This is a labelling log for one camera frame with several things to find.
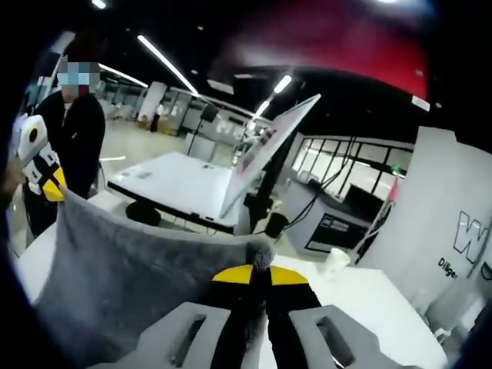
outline label sticker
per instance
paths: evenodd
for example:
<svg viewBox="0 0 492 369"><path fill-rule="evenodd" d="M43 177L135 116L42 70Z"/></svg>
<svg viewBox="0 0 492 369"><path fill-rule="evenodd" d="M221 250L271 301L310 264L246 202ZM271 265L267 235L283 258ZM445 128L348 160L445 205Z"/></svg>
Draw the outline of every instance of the label sticker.
<svg viewBox="0 0 492 369"><path fill-rule="evenodd" d="M429 104L427 101L425 101L422 98L418 98L417 96L412 96L412 104L418 106L419 108L424 109L425 111L430 111L431 109L431 104Z"/></svg>

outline paper cup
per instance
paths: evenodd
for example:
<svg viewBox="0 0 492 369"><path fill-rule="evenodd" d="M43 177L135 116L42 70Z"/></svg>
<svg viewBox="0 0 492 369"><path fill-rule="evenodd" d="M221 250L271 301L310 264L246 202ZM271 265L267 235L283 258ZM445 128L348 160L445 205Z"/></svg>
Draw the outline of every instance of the paper cup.
<svg viewBox="0 0 492 369"><path fill-rule="evenodd" d="M332 275L351 263L348 254L339 248L332 248L323 265L323 274Z"/></svg>

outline white desk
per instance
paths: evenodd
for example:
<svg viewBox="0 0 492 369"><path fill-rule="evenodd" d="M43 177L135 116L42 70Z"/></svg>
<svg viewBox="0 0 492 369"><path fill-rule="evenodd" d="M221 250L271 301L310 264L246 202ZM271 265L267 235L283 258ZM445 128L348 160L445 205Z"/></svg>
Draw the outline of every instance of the white desk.
<svg viewBox="0 0 492 369"><path fill-rule="evenodd" d="M214 154L214 149L215 141L212 141L200 134L196 134L196 136L189 132L186 134L186 139L184 140L185 154L188 153L188 150L190 150L191 157L201 159L203 161L209 161Z"/></svg>
<svg viewBox="0 0 492 369"><path fill-rule="evenodd" d="M187 221L233 233L242 201L220 217L231 173L230 168L170 152L111 176L108 187Z"/></svg>
<svg viewBox="0 0 492 369"><path fill-rule="evenodd" d="M376 334L381 352L397 363L443 369L447 362L443 348L382 271L344 268L332 278L325 278L318 264L310 261L277 255L272 264L306 277L321 304L337 306ZM267 332L260 368L276 367Z"/></svg>
<svg viewBox="0 0 492 369"><path fill-rule="evenodd" d="M102 192L89 202L111 212L123 200ZM15 262L31 302L38 299L48 280L55 255L55 232L56 224L53 224ZM319 273L318 265L310 261L277 255L273 265L305 276L322 304L338 306L373 331L379 338L381 351L396 362L423 369L442 369L446 363L446 355L429 328L382 271L345 268L327 279ZM268 333L265 333L260 369L276 367Z"/></svg>

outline gray cloth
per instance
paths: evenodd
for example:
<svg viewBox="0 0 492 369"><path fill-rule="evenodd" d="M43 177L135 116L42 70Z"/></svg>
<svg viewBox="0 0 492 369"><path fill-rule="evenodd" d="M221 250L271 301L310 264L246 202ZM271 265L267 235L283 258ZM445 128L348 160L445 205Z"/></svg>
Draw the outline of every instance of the gray cloth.
<svg viewBox="0 0 492 369"><path fill-rule="evenodd" d="M219 271L242 264L265 269L273 257L254 236L222 240L153 228L66 192L36 311L75 364L113 362L135 349L147 327L181 303L196 302Z"/></svg>

